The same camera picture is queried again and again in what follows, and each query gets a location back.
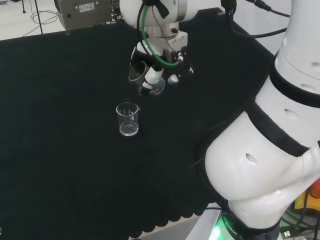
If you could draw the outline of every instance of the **green light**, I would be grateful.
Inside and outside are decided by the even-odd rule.
[[[218,227],[218,225],[216,225],[213,229],[212,232],[210,234],[209,240],[217,240],[220,237],[221,231]]]

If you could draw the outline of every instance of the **cable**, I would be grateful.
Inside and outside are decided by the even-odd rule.
[[[33,22],[34,22],[35,24],[39,24],[39,22],[36,22],[36,21],[35,21],[35,17],[38,15],[38,13],[32,11],[31,0],[29,0],[29,3],[30,3],[30,10],[31,10],[31,13],[32,13],[32,15],[30,16],[30,18],[33,20]],[[54,17],[56,17],[56,19],[55,19],[54,21],[47,22],[47,23],[45,23],[46,21],[44,21],[44,22],[42,23],[42,25],[51,24],[51,23],[57,21],[57,19],[58,19],[58,17],[59,17],[59,16],[58,16],[58,13],[57,13],[56,11],[50,11],[50,10],[41,11],[41,10],[40,10],[40,11],[39,11],[39,14],[41,14],[41,13],[49,13],[49,14],[54,14],[54,15],[56,15],[56,16],[54,16]]]
[[[266,4],[263,0],[246,0],[247,2],[250,2],[252,4],[254,4],[255,6],[257,6],[258,8],[261,8],[263,10],[266,10],[268,12],[272,12],[274,14],[283,16],[283,17],[287,17],[290,18],[290,15],[273,10],[268,4]]]
[[[146,47],[145,47],[145,45],[144,45],[144,43],[143,43],[143,41],[142,41],[142,39],[141,39],[141,35],[140,35],[140,26],[139,26],[139,25],[140,25],[140,17],[141,17],[141,14],[142,14],[142,11],[143,11],[144,7],[145,7],[145,4],[142,3],[142,4],[141,4],[141,7],[140,7],[140,10],[139,10],[139,13],[138,13],[138,18],[137,18],[137,20],[136,20],[136,32],[137,32],[137,34],[138,34],[138,40],[139,40],[139,42],[140,42],[143,50],[145,51],[146,54],[148,54],[148,55],[151,56],[151,54],[149,53],[149,51],[146,49]]]
[[[149,50],[151,51],[152,55],[155,57],[155,59],[157,59],[160,63],[162,63],[163,65],[165,66],[169,66],[169,67],[174,67],[174,66],[177,66],[179,64],[179,62],[175,62],[175,63],[168,63],[164,60],[162,60],[156,53],[155,51],[152,49],[152,47],[150,46],[149,44],[149,41],[147,39],[147,36],[146,36],[146,32],[145,32],[145,21],[146,21],[146,15],[147,15],[147,11],[148,11],[148,6],[146,6],[144,8],[144,11],[143,11],[143,14],[142,14],[142,26],[141,26],[141,30],[142,30],[142,37],[143,37],[143,40],[145,41],[146,45],[148,46]]]
[[[220,207],[207,207],[205,210],[221,210],[222,211],[222,208],[220,208]]]
[[[308,203],[309,193],[310,193],[310,187],[305,191],[302,214],[300,216],[300,219],[297,221],[297,223],[295,225],[293,225],[294,228],[297,228],[304,220],[304,217],[305,217],[305,214],[307,211],[307,203]]]
[[[282,13],[282,12],[279,12],[279,11],[276,11],[276,10],[273,10],[273,9],[271,9],[270,12],[272,12],[274,14],[277,14],[277,15],[280,15],[280,16],[283,16],[283,17],[290,18],[289,14],[285,14],[285,13]]]
[[[47,20],[45,20],[43,23],[45,23],[45,22],[48,21],[48,20],[54,19],[55,17],[56,17],[56,16],[50,17],[50,18],[48,18]],[[54,21],[48,22],[48,24],[55,22],[57,19],[58,19],[58,18],[56,18]],[[26,34],[23,35],[22,37],[25,37],[25,36],[27,36],[28,34],[33,33],[33,32],[34,32],[35,30],[37,30],[38,28],[40,28],[40,26],[35,27],[34,29],[32,29],[31,31],[29,31],[28,33],[26,33]]]
[[[290,218],[292,218],[292,219],[294,219],[294,220],[296,220],[296,221],[299,221],[299,218],[293,216],[290,212],[285,211],[285,213],[286,213]],[[314,227],[314,226],[312,226],[312,225],[310,225],[310,224],[308,224],[308,223],[306,223],[306,222],[304,222],[304,221],[302,221],[301,224],[306,225],[307,227],[310,227],[310,228]]]
[[[249,34],[243,34],[243,33],[240,33],[238,31],[236,31],[233,27],[233,14],[232,14],[232,11],[231,10],[226,10],[226,21],[227,21],[227,24],[230,28],[230,30],[236,34],[237,36],[239,37],[242,37],[242,38],[249,38],[249,39],[259,39],[259,38],[266,38],[266,37],[270,37],[270,36],[274,36],[274,35],[277,35],[277,34],[281,34],[281,33],[284,33],[287,28],[283,28],[283,29],[280,29],[278,31],[272,31],[272,32],[269,32],[269,33],[264,33],[264,34],[258,34],[258,35],[249,35]]]
[[[155,12],[154,12],[154,6],[152,6],[152,14],[153,14],[153,17],[154,17],[156,23],[158,24],[158,27],[160,28],[162,37],[164,38],[164,40],[166,41],[166,43],[168,44],[168,46],[171,48],[172,52],[174,52],[175,50],[171,47],[171,45],[170,45],[167,37],[165,37],[164,31],[162,30],[162,27],[160,26],[160,24],[159,24],[159,22],[158,22],[158,19],[156,18],[156,15],[155,15]]]
[[[316,220],[316,227],[315,227],[315,230],[314,230],[314,237],[313,237],[313,240],[317,240],[317,237],[318,237],[318,230],[319,230],[319,223],[320,223],[320,214],[318,215],[318,218]]]

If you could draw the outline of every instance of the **small glass beaker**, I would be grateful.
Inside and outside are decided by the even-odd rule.
[[[124,136],[133,136],[139,130],[138,112],[140,107],[132,102],[123,102],[116,107],[119,131]]]

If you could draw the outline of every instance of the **black table cover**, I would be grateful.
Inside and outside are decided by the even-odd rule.
[[[212,199],[190,168],[194,144],[272,63],[218,12],[181,24],[196,72],[157,97],[128,84],[137,36],[125,24],[0,42],[2,240],[126,240],[202,214]],[[131,138],[117,124],[126,99],[141,107]]]

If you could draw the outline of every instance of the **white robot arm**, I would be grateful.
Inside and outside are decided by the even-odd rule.
[[[179,53],[187,46],[188,35],[179,31],[178,22],[195,16],[199,1],[162,0],[169,11],[165,18],[156,8],[154,15],[151,9],[147,12],[145,26],[150,46],[168,63],[176,62],[174,57],[179,56],[172,52]],[[141,3],[120,1],[124,19],[134,27]],[[292,0],[289,26],[270,76],[250,107],[206,152],[203,169],[207,182],[225,199],[225,207],[238,222],[251,230],[246,233],[251,239],[261,239],[268,233],[270,240],[282,239],[277,229],[281,216],[320,178],[319,9],[319,0]],[[146,54],[139,44],[135,51]],[[153,68],[152,62],[148,66],[142,66],[139,77],[133,79],[139,79],[143,88],[149,84],[152,89],[163,69]],[[235,238],[230,222],[222,224],[220,232],[225,240]]]
[[[165,86],[162,78],[163,68],[175,67],[175,74],[168,79],[170,84],[176,84],[179,80],[193,75],[195,69],[188,59],[187,52],[188,34],[179,31],[179,22],[192,19],[199,11],[201,1],[204,0],[149,1],[154,4],[156,2],[163,4],[167,10],[166,16],[160,14],[156,5],[145,6],[143,12],[140,12],[143,3],[141,0],[120,1],[121,13],[125,21],[137,27],[137,19],[140,16],[139,26],[142,27],[145,23],[143,31],[145,30],[149,36],[148,39],[141,40],[137,44],[131,56],[132,69],[129,81],[138,85],[140,93],[144,91],[157,95],[163,90]],[[219,0],[214,2],[217,7],[220,5]],[[141,15],[147,7],[144,19]],[[150,57],[151,55],[159,56],[162,63]],[[145,69],[142,68],[141,62],[145,63]]]

